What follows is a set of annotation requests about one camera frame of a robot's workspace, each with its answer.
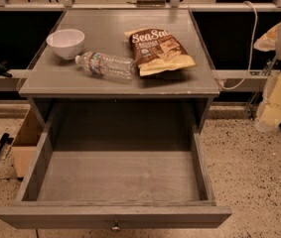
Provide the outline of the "dark flat device on rail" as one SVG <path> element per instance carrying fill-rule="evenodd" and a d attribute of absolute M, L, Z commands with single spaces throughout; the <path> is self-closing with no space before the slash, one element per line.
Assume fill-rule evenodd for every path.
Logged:
<path fill-rule="evenodd" d="M 165 7 L 166 1 L 165 0 L 137 0 L 136 1 L 137 7 L 150 7 L 150 8 L 158 8 L 158 7 Z"/>

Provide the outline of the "white ceramic bowl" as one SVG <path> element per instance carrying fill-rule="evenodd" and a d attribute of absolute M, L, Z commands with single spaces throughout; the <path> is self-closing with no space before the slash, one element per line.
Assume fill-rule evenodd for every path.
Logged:
<path fill-rule="evenodd" d="M 76 29 L 62 29 L 47 37 L 47 44 L 52 51 L 65 60 L 72 60 L 78 56 L 84 46 L 85 35 Z"/>

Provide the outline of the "metal drawer knob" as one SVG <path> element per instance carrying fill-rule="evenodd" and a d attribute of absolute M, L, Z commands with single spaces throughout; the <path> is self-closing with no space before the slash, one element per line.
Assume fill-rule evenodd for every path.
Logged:
<path fill-rule="evenodd" d="M 121 227 L 119 226 L 119 223 L 117 221 L 114 222 L 114 224 L 111 227 L 111 231 L 118 233 L 121 231 Z"/>

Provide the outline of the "clear plastic water bottle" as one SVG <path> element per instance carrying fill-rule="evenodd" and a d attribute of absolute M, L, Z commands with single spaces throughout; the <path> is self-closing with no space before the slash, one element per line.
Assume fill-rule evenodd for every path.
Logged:
<path fill-rule="evenodd" d="M 134 59 L 98 52 L 84 53 L 81 56 L 76 56 L 74 61 L 89 74 L 111 78 L 131 80 L 136 70 Z"/>

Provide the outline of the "open grey top drawer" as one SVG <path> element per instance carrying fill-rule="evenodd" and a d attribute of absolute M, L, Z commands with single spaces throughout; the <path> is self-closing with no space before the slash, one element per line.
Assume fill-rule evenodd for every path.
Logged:
<path fill-rule="evenodd" d="M 12 205 L 19 229 L 217 228 L 219 206 L 186 102 L 58 103 Z"/>

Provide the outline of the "brown sea salt chip bag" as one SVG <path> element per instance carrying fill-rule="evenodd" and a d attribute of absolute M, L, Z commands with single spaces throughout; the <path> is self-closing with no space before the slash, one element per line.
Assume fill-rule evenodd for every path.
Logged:
<path fill-rule="evenodd" d="M 194 66 L 193 58 L 167 30 L 143 28 L 124 33 L 141 76 Z"/>

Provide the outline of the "cardboard box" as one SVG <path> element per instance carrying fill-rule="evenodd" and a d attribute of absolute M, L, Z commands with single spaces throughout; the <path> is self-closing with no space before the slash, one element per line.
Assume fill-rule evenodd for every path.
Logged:
<path fill-rule="evenodd" d="M 42 132 L 43 128 L 38 122 L 36 114 L 30 109 L 11 147 L 14 167 L 18 178 L 23 178 L 27 173 Z"/>

